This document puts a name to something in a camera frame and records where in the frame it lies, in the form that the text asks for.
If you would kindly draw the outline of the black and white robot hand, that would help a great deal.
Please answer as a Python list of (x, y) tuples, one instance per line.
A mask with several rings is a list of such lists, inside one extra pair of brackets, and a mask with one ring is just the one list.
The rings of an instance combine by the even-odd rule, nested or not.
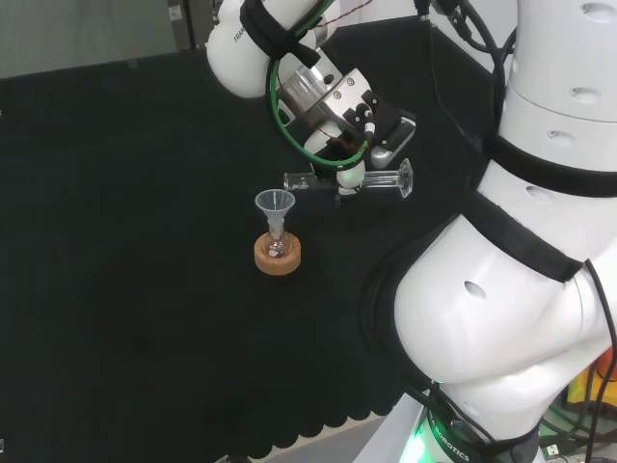
[(316, 127), (304, 149), (316, 157), (316, 168), (334, 170), (340, 195), (367, 189), (393, 189), (402, 197), (411, 194), (411, 162), (405, 158), (393, 170), (388, 165), (414, 137), (416, 115), (385, 102), (359, 70), (323, 94), (308, 110), (308, 120)]

